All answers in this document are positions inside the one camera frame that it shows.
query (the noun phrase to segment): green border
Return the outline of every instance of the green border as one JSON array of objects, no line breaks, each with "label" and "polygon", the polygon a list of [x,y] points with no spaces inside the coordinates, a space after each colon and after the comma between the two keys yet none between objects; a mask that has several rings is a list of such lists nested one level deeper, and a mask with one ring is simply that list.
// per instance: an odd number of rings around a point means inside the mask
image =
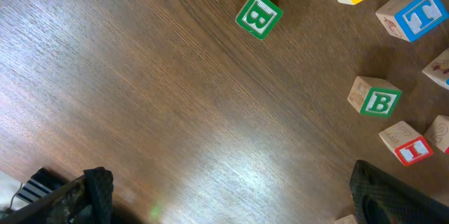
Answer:
[{"label": "green border", "polygon": [[[365,108],[368,105],[368,103],[370,102],[370,98],[373,95],[373,92],[378,91],[378,92],[383,92],[383,93],[388,93],[388,94],[396,94],[398,97],[394,100],[393,104],[391,104],[391,108],[388,111],[387,114],[380,114],[380,113],[376,113],[376,112],[366,112]],[[366,96],[365,102],[363,103],[362,109],[360,109],[360,114],[363,115],[370,115],[370,116],[375,116],[375,117],[390,117],[391,113],[393,112],[396,104],[398,103],[399,99],[401,98],[402,95],[402,91],[401,90],[391,90],[391,89],[387,89],[387,88],[376,88],[373,87],[370,89],[370,92],[368,93],[368,95]]]},{"label": "green border", "polygon": [[275,4],[273,4],[270,0],[262,0],[264,3],[266,3],[273,11],[277,12],[276,17],[273,19],[272,23],[266,28],[265,32],[259,34],[258,32],[254,31],[253,28],[251,28],[248,24],[246,24],[243,21],[243,17],[246,12],[248,12],[251,5],[253,5],[255,0],[247,0],[245,6],[240,10],[240,13],[236,17],[236,23],[239,24],[242,28],[244,28],[246,31],[250,32],[252,35],[254,35],[256,38],[263,40],[268,33],[273,29],[274,25],[279,21],[281,16],[283,15],[283,11]]}]

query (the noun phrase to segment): green letter block face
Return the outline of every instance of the green letter block face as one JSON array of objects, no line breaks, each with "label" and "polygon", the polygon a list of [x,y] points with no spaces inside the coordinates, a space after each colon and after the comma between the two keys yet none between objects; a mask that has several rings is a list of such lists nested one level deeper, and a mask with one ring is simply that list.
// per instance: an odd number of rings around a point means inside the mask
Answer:
[{"label": "green letter block face", "polygon": [[398,103],[401,94],[402,92],[400,90],[371,88],[360,113],[378,117],[389,117]]},{"label": "green letter block face", "polygon": [[283,11],[270,0],[247,0],[236,22],[258,39],[264,39],[281,18]]}]

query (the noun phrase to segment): wood grain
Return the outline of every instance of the wood grain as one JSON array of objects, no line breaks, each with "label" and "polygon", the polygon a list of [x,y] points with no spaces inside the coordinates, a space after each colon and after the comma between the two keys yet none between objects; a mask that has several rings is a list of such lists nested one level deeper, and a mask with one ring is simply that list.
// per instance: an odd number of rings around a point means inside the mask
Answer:
[{"label": "wood grain", "polygon": [[[449,204],[443,153],[403,167],[378,136],[449,114],[421,73],[449,22],[410,44],[376,18],[388,0],[272,0],[258,41],[234,22],[245,1],[0,0],[0,169],[104,166],[148,223],[331,223],[357,159]],[[392,117],[347,102],[357,75],[403,91]]]}]

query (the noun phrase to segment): blue letter block face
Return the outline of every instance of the blue letter block face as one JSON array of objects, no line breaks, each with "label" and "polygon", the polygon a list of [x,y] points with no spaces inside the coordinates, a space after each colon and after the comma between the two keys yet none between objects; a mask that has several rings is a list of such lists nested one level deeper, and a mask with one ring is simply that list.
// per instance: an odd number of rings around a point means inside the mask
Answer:
[{"label": "blue letter block face", "polygon": [[414,0],[394,17],[411,42],[443,22],[449,14],[441,0]]}]

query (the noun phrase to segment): black and white striped object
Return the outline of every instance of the black and white striped object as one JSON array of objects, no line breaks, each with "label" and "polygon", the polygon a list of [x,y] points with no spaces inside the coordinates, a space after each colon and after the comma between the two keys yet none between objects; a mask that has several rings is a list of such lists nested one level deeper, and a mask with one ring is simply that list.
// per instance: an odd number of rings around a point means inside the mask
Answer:
[{"label": "black and white striped object", "polygon": [[40,168],[20,189],[16,197],[31,204],[64,184],[65,181]]}]

